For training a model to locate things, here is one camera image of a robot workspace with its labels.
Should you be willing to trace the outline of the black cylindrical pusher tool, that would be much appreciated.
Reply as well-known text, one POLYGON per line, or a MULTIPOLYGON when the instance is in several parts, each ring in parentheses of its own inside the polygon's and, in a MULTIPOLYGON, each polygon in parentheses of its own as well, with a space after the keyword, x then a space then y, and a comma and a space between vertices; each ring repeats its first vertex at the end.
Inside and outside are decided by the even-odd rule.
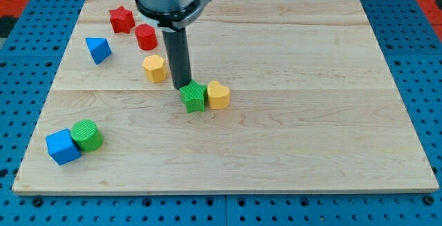
POLYGON ((183 86, 187 86, 192 80, 186 29, 183 28, 176 32, 163 32, 163 38, 173 86, 179 90, 183 86))

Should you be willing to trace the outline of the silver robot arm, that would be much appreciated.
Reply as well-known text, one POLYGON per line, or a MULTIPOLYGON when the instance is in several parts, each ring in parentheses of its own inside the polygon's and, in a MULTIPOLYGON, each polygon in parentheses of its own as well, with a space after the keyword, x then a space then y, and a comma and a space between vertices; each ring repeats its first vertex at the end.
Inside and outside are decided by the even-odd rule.
POLYGON ((211 0, 135 0, 143 20, 162 31, 173 86, 192 80, 186 27, 196 21, 211 0))

